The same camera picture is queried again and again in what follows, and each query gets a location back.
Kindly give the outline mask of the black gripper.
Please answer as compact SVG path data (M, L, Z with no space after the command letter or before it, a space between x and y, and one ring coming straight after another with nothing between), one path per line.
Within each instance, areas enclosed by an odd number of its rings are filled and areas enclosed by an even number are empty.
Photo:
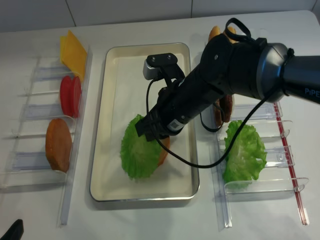
M153 80L166 82L148 116L135 124L137 135L148 142L176 136L182 128L220 98L220 73L193 70L161 70Z

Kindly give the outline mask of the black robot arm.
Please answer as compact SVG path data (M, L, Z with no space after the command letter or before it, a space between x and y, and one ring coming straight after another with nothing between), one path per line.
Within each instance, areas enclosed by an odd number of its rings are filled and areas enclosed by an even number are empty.
M320 58L296 56L281 43L265 38L231 43L213 37L200 63L184 75L172 53L149 55L143 67L146 79L165 80L155 106L135 125L148 141L179 134L182 128L225 95L242 95L274 103L294 96L320 101Z

